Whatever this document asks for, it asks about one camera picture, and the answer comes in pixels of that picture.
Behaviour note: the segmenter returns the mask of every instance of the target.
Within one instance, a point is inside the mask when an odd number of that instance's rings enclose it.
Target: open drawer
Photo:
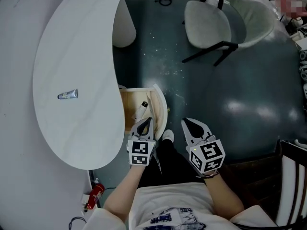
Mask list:
[[[167,122],[166,100],[159,86],[155,84],[152,88],[120,89],[119,91],[125,112],[125,134],[129,134],[132,126],[136,123],[132,118],[133,114],[138,110],[142,102],[146,101],[148,107],[142,119],[153,117],[154,137],[158,140],[162,136]]]

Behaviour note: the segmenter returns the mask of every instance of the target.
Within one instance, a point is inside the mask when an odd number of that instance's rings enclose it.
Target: white shoe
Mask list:
[[[170,129],[167,129],[166,131],[164,131],[162,135],[162,140],[165,140],[165,139],[169,139],[174,143],[175,136],[174,136],[174,133]]]

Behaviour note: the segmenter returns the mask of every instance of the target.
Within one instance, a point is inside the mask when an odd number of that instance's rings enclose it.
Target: gray floor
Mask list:
[[[173,0],[164,7],[154,0],[126,0],[137,38],[129,47],[114,48],[118,83],[128,88],[159,85],[170,108],[166,128],[174,131],[175,147],[182,153],[183,117],[206,123],[221,139],[228,162],[273,152],[278,137],[303,137],[304,96],[294,42],[274,30],[216,68],[218,51],[182,64],[199,51],[189,44],[182,25],[187,1]],[[238,31],[240,41],[245,32]],[[107,187],[116,186],[129,168],[126,141],[123,144],[109,165],[95,171]]]

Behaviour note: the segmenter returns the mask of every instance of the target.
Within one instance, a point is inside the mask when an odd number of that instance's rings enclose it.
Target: chair back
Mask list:
[[[274,15],[264,4],[252,0],[225,0],[240,14],[246,26],[246,38],[239,48],[251,47],[274,28]]]

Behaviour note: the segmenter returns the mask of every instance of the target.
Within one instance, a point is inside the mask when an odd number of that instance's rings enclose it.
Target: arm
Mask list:
[[[126,177],[106,199],[104,209],[119,217],[123,222],[131,210],[134,195],[145,167],[133,165]]]
[[[225,219],[230,219],[244,210],[239,197],[227,186],[221,175],[205,179],[213,200],[215,213]]]

